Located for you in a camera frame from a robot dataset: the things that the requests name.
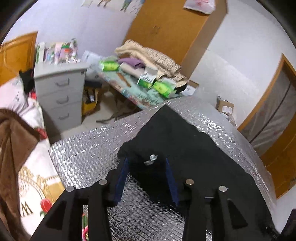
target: purple cloth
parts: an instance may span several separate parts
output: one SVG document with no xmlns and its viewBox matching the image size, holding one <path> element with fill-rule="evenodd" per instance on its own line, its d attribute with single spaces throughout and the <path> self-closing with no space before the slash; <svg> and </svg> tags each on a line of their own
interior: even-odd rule
<svg viewBox="0 0 296 241">
<path fill-rule="evenodd" d="M 122 64 L 123 62 L 129 64 L 135 69 L 145 68 L 144 63 L 137 58 L 121 58 L 120 60 L 117 61 L 117 63 L 119 64 Z"/>
</svg>

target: drawer handle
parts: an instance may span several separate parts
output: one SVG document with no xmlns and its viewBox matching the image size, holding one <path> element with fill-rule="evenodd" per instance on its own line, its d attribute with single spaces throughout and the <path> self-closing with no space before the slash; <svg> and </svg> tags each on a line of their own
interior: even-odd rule
<svg viewBox="0 0 296 241">
<path fill-rule="evenodd" d="M 58 103 L 58 104 L 65 104 L 65 103 L 67 103 L 69 101 L 69 96 L 67 96 L 67 98 L 65 99 L 65 100 L 57 100 L 56 102 Z"/>
<path fill-rule="evenodd" d="M 60 116 L 60 117 L 59 117 L 59 120 L 64 120 L 64 119 L 67 119 L 68 117 L 69 117 L 69 112 L 68 112 L 68 114 L 65 115 L 65 116 Z"/>
<path fill-rule="evenodd" d="M 56 86 L 58 86 L 58 87 L 67 86 L 67 85 L 69 85 L 69 84 L 70 84 L 70 79 L 69 79 L 69 78 L 68 78 L 68 80 L 66 80 L 65 83 L 62 83 L 62 84 L 56 82 Z"/>
</svg>

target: blue foam pad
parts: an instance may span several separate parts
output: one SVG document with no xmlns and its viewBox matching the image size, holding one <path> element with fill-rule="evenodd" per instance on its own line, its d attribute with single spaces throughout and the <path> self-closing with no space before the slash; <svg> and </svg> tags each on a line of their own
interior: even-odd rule
<svg viewBox="0 0 296 241">
<path fill-rule="evenodd" d="M 114 202 L 119 203 L 121 200 L 124 184 L 126 182 L 126 177 L 128 175 L 128 160 L 127 158 L 124 160 L 124 164 L 121 170 L 121 174 L 118 178 L 118 182 L 116 184 L 115 188 L 115 196 L 114 196 Z"/>
<path fill-rule="evenodd" d="M 170 168 L 170 164 L 168 163 L 168 159 L 165 160 L 165 174 L 168 181 L 168 186 L 170 189 L 170 194 L 172 196 L 173 202 L 178 206 L 179 204 L 179 196 L 178 196 L 178 188 L 173 176 L 172 169 Z"/>
</svg>

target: brown blanket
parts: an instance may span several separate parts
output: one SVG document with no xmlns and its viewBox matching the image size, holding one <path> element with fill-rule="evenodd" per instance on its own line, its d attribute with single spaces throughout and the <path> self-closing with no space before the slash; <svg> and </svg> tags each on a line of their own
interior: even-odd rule
<svg viewBox="0 0 296 241">
<path fill-rule="evenodd" d="M 16 113 L 0 109 L 0 218 L 16 241 L 28 240 L 19 212 L 17 174 L 39 141 L 39 133 Z"/>
</svg>

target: plastic bag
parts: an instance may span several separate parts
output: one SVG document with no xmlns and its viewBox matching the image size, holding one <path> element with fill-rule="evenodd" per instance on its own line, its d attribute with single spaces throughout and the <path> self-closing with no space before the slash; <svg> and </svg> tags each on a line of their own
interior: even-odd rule
<svg viewBox="0 0 296 241">
<path fill-rule="evenodd" d="M 216 9 L 215 0 L 187 0 L 184 8 L 211 14 Z"/>
</svg>

